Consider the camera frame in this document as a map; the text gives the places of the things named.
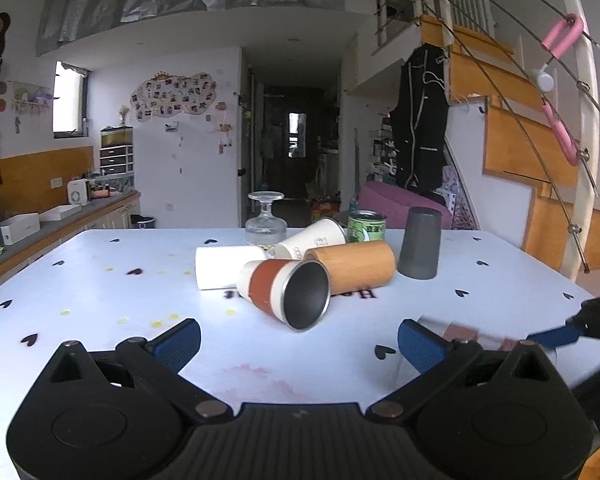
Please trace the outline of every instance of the pink chair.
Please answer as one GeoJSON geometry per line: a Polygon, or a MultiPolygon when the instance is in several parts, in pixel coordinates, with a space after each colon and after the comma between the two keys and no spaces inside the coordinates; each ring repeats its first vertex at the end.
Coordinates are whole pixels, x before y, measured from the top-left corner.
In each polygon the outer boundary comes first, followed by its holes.
{"type": "Polygon", "coordinates": [[[358,196],[358,209],[386,215],[387,229],[404,229],[411,207],[430,207],[442,213],[442,228],[451,229],[451,213],[443,205],[384,182],[365,182],[358,196]]]}

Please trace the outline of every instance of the kitchen counter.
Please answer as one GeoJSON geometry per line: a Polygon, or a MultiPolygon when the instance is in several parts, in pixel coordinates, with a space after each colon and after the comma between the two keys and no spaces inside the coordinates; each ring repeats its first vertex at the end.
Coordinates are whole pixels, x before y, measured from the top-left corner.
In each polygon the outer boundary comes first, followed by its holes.
{"type": "Polygon", "coordinates": [[[0,274],[16,266],[42,247],[69,234],[78,225],[85,224],[91,219],[102,216],[122,205],[122,202],[128,202],[128,199],[139,196],[140,194],[137,191],[130,191],[108,198],[98,198],[82,206],[80,212],[68,216],[63,220],[40,222],[40,231],[13,245],[4,247],[4,252],[0,255],[0,274]]]}

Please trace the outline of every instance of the white cup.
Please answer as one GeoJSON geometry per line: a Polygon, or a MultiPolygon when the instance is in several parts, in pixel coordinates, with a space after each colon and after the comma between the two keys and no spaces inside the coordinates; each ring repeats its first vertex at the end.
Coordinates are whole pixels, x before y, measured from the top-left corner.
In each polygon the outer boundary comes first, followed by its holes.
{"type": "Polygon", "coordinates": [[[329,273],[317,260],[248,262],[237,287],[243,298],[296,332],[320,320],[331,295],[329,273]]]}
{"type": "Polygon", "coordinates": [[[240,269],[247,262],[266,260],[264,250],[255,245],[198,247],[196,281],[200,290],[234,288],[240,269]]]}
{"type": "Polygon", "coordinates": [[[340,245],[347,241],[344,230],[333,218],[322,218],[273,248],[276,258],[302,260],[309,249],[340,245]]]}

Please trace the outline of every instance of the upside-down glass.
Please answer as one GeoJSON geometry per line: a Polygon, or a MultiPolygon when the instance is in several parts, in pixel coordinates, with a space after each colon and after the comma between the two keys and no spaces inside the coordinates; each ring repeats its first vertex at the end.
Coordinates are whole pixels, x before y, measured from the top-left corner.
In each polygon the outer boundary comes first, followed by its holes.
{"type": "Polygon", "coordinates": [[[244,225],[244,236],[247,243],[269,249],[286,239],[286,222],[271,213],[271,204],[285,196],[276,191],[255,191],[249,198],[260,202],[260,214],[247,220],[244,225]]]}

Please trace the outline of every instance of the green container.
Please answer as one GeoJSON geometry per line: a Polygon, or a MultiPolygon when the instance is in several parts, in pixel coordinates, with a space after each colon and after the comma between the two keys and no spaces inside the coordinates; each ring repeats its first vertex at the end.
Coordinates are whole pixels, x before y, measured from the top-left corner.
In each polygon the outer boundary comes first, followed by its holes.
{"type": "Polygon", "coordinates": [[[347,223],[349,242],[384,240],[386,216],[375,211],[352,211],[347,223]]]}

